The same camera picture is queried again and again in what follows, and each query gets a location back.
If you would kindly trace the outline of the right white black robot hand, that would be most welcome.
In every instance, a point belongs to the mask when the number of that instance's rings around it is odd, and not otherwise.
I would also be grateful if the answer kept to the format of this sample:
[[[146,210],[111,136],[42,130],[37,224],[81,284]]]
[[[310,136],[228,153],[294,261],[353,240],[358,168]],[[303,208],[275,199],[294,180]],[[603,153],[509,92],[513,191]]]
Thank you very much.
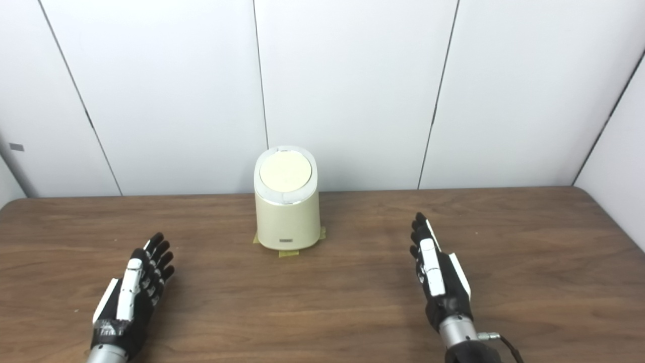
[[[449,317],[474,320],[470,287],[456,254],[442,252],[428,218],[417,212],[412,221],[410,253],[426,297],[426,317],[435,331]]]

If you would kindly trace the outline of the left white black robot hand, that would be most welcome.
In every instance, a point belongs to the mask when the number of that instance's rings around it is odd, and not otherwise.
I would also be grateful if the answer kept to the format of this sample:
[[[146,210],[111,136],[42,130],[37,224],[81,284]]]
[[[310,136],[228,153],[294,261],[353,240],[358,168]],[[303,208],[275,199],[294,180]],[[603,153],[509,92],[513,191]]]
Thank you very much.
[[[134,250],[121,278],[111,279],[95,309],[88,362],[131,362],[143,351],[171,265],[170,242],[158,232]]]

